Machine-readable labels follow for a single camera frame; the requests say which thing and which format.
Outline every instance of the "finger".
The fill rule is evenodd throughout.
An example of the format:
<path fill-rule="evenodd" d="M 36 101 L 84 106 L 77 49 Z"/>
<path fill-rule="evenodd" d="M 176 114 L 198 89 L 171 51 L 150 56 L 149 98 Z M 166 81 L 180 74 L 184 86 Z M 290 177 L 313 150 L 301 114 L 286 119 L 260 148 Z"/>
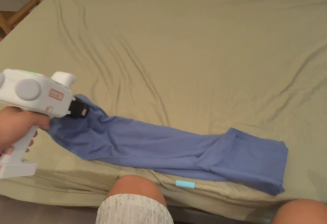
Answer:
<path fill-rule="evenodd" d="M 24 111 L 22 112 L 22 116 L 26 116 L 26 119 L 30 120 L 32 125 L 36 125 L 45 130 L 50 129 L 50 117 L 48 115 L 38 112 Z"/>
<path fill-rule="evenodd" d="M 22 109 L 16 106 L 6 106 L 2 109 L 4 112 L 22 112 Z"/>

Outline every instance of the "white handheld device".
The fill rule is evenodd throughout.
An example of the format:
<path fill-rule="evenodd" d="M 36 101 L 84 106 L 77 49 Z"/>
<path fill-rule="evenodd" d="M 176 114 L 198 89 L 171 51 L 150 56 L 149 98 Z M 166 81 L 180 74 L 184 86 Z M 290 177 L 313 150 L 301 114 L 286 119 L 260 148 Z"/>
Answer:
<path fill-rule="evenodd" d="M 38 73 L 6 69 L 0 73 L 0 102 L 50 117 L 69 114 L 83 118 L 88 106 L 73 96 L 70 86 L 74 81 L 75 76 L 70 73 L 56 72 L 49 78 Z M 22 160 L 22 157 L 37 129 L 32 126 L 23 139 L 0 152 L 0 179 L 35 174 L 37 164 Z"/>

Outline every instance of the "hand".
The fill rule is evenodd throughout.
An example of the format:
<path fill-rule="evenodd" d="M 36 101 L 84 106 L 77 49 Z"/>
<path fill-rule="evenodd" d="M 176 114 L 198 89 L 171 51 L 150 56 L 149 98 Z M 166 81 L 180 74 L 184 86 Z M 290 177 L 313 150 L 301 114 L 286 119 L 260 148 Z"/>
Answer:
<path fill-rule="evenodd" d="M 0 111 L 0 153 L 22 139 L 33 125 L 41 129 L 50 129 L 50 117 L 31 111 L 22 111 L 18 107 L 8 106 Z"/>

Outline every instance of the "blue fabric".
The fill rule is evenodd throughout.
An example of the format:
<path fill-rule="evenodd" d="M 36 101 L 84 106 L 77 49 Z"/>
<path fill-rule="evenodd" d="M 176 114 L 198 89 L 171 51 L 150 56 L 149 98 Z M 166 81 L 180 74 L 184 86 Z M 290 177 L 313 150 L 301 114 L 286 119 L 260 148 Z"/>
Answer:
<path fill-rule="evenodd" d="M 260 139 L 234 128 L 198 135 L 112 116 L 85 96 L 84 119 L 52 118 L 47 131 L 77 156 L 110 164 L 217 182 L 238 182 L 271 195 L 284 192 L 288 149 L 284 142 Z"/>

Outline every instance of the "light blue tag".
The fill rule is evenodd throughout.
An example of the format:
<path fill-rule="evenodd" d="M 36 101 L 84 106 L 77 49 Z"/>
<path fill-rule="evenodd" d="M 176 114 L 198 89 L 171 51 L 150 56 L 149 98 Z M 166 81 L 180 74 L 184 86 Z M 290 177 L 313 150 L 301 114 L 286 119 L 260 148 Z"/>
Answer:
<path fill-rule="evenodd" d="M 176 186 L 194 189 L 195 183 L 176 180 Z"/>

